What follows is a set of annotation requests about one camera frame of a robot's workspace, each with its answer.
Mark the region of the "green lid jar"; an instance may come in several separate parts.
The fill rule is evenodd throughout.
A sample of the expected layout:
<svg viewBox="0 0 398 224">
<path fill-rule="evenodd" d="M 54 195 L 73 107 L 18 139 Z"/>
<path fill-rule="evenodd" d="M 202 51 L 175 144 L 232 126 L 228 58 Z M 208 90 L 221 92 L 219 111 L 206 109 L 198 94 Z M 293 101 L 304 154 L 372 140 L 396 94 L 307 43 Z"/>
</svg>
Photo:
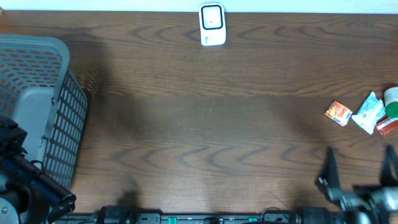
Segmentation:
<svg viewBox="0 0 398 224">
<path fill-rule="evenodd" d="M 386 115 L 390 118 L 398 117 L 398 87 L 392 87 L 384 92 Z"/>
</svg>

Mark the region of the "teal wipes packet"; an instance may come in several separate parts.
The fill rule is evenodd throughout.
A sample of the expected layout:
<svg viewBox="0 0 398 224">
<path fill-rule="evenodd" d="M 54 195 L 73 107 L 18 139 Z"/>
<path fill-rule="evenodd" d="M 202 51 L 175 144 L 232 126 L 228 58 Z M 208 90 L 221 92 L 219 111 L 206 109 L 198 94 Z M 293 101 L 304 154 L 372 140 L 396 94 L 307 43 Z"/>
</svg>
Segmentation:
<svg viewBox="0 0 398 224">
<path fill-rule="evenodd" d="M 353 121 L 368 134 L 373 134 L 376 123 L 386 115 L 384 103 L 376 97 L 375 92 L 371 92 L 364 103 L 352 115 Z"/>
</svg>

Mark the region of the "orange small box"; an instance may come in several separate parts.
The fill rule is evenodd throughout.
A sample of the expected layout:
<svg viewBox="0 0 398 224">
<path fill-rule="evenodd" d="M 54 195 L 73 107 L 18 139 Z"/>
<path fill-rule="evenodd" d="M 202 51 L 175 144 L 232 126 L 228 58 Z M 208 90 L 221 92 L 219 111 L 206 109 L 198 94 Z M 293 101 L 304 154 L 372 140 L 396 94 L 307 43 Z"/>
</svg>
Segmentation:
<svg viewBox="0 0 398 224">
<path fill-rule="evenodd" d="M 334 101 L 325 111 L 325 115 L 338 123 L 340 126 L 346 126 L 353 112 L 345 105 Z"/>
</svg>

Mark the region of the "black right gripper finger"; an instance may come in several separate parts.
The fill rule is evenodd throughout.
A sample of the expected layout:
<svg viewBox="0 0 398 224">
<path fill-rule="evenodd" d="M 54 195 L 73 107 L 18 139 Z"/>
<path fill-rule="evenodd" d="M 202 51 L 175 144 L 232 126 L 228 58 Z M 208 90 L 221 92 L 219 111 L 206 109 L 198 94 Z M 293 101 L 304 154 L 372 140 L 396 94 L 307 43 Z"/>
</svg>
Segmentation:
<svg viewBox="0 0 398 224">
<path fill-rule="evenodd" d="M 392 145 L 386 147 L 379 181 L 384 187 L 397 187 L 397 154 Z"/>
<path fill-rule="evenodd" d="M 315 185 L 322 193 L 327 193 L 329 190 L 341 189 L 338 166 L 332 147 L 329 147 L 327 150 L 322 168 L 315 179 Z"/>
</svg>

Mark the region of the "red candy bar wrapper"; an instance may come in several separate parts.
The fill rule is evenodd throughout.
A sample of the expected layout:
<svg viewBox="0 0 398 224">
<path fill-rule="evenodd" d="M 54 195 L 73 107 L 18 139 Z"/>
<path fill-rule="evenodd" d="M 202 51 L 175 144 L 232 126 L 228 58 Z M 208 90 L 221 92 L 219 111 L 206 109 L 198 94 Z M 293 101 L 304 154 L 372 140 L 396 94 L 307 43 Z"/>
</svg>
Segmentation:
<svg viewBox="0 0 398 224">
<path fill-rule="evenodd" d="M 375 126 L 381 136 L 386 136 L 398 127 L 397 118 L 386 118 Z"/>
</svg>

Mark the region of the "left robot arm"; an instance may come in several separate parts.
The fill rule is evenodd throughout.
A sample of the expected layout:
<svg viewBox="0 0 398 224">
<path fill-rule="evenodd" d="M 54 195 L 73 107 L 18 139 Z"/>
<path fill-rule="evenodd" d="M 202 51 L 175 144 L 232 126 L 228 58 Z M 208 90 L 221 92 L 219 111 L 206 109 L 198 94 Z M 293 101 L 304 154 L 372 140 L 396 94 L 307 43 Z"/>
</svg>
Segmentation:
<svg viewBox="0 0 398 224">
<path fill-rule="evenodd" d="M 136 215 L 106 206 L 92 215 L 74 215 L 76 195 L 53 180 L 37 161 L 25 158 L 27 132 L 1 116 L 1 223 L 133 224 Z"/>
</svg>

